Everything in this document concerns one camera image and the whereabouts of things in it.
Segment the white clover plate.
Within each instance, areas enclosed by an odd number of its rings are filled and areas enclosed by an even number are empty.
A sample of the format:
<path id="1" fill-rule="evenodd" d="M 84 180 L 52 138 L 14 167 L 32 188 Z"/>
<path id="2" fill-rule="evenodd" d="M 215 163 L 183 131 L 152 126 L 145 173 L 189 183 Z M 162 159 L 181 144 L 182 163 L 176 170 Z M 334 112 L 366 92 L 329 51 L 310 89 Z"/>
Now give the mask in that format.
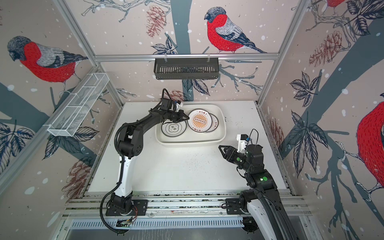
<path id="1" fill-rule="evenodd" d="M 162 133 L 170 138 L 181 136 L 187 129 L 185 121 L 179 123 L 167 122 L 162 124 Z"/>

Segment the orange sunburst plate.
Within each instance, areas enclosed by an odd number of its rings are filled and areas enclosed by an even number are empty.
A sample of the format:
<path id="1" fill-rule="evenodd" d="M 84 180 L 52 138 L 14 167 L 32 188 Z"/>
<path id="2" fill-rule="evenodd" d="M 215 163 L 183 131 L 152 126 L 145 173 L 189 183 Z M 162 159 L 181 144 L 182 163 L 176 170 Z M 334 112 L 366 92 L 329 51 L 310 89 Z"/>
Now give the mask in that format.
<path id="1" fill-rule="evenodd" d="M 187 124 L 190 129 L 197 133 L 207 132 L 213 125 L 213 118 L 211 114 L 203 109 L 194 109 L 189 115 Z"/>
<path id="2" fill-rule="evenodd" d="M 217 127 L 219 126 L 219 120 L 218 118 L 216 117 L 216 115 L 210 113 L 211 117 L 212 117 L 212 125 L 211 127 L 207 130 L 207 133 L 211 133 L 213 131 L 215 131 L 217 129 Z"/>

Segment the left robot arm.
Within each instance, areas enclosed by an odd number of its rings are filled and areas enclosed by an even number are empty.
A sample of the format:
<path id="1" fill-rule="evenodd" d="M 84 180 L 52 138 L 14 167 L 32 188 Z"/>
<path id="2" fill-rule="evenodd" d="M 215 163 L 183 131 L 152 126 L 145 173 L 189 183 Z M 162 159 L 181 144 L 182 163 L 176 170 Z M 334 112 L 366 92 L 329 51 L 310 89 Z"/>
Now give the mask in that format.
<path id="1" fill-rule="evenodd" d="M 181 109 L 183 103 L 171 98 L 161 98 L 160 102 L 149 110 L 144 118 L 132 123 L 124 123 L 116 132 L 114 147 L 120 157 L 120 169 L 117 185 L 108 192 L 103 201 L 107 202 L 107 216 L 126 216 L 134 210 L 132 200 L 132 179 L 134 166 L 144 148 L 144 134 L 152 127 L 169 120 L 171 123 L 181 123 L 189 117 Z"/>

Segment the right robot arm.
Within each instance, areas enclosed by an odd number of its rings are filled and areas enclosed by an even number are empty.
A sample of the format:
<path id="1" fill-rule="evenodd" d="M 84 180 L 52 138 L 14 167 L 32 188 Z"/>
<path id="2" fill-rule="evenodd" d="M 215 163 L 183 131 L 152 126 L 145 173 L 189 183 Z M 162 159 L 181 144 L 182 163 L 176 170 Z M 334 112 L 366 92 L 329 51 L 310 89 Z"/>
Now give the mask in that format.
<path id="1" fill-rule="evenodd" d="M 262 146 L 248 145 L 245 153 L 232 146 L 219 146 L 225 160 L 244 170 L 248 190 L 238 198 L 225 199 L 221 205 L 228 215 L 248 214 L 243 229 L 248 233 L 261 231 L 265 240 L 298 240 L 272 175 L 265 169 Z"/>

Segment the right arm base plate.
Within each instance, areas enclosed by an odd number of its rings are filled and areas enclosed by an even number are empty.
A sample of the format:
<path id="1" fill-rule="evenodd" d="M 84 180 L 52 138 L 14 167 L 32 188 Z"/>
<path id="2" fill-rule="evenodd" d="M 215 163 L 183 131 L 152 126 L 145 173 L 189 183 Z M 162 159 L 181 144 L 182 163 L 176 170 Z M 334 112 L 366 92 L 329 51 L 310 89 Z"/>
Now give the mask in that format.
<path id="1" fill-rule="evenodd" d="M 228 215 L 248 215 L 242 208 L 242 204 L 239 198 L 227 198 L 225 199 L 225 209 Z"/>

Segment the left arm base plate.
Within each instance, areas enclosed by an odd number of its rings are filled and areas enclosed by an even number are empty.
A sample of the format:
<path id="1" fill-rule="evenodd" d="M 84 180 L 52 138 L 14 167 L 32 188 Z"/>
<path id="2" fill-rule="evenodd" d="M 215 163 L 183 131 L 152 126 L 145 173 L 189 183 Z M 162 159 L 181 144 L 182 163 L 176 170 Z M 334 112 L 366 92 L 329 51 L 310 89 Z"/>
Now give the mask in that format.
<path id="1" fill-rule="evenodd" d="M 115 205 L 111 203 L 111 200 L 107 202 L 107 211 L 106 216 L 108 217 L 128 217 L 132 216 L 145 216 L 147 207 L 148 207 L 148 200 L 132 200 L 132 209 L 127 212 L 118 209 Z"/>

